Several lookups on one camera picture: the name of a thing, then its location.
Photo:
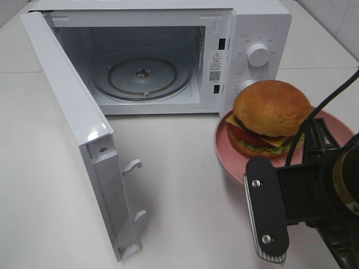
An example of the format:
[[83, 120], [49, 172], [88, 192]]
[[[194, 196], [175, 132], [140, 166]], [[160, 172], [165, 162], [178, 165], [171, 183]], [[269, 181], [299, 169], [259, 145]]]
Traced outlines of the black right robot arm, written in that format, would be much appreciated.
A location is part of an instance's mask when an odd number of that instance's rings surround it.
[[341, 268], [358, 267], [358, 136], [340, 146], [321, 118], [305, 131], [302, 162], [253, 157], [243, 177], [257, 255], [282, 263], [287, 227], [315, 228]]

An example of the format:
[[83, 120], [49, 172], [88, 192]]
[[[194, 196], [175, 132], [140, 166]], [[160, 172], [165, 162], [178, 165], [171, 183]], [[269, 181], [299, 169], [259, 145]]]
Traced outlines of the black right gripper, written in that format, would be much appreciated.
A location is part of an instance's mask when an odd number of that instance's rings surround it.
[[305, 136], [300, 165], [276, 170], [261, 156], [246, 164], [243, 182], [255, 250], [271, 263], [286, 259], [287, 225], [345, 228], [345, 152], [322, 118], [310, 123]]

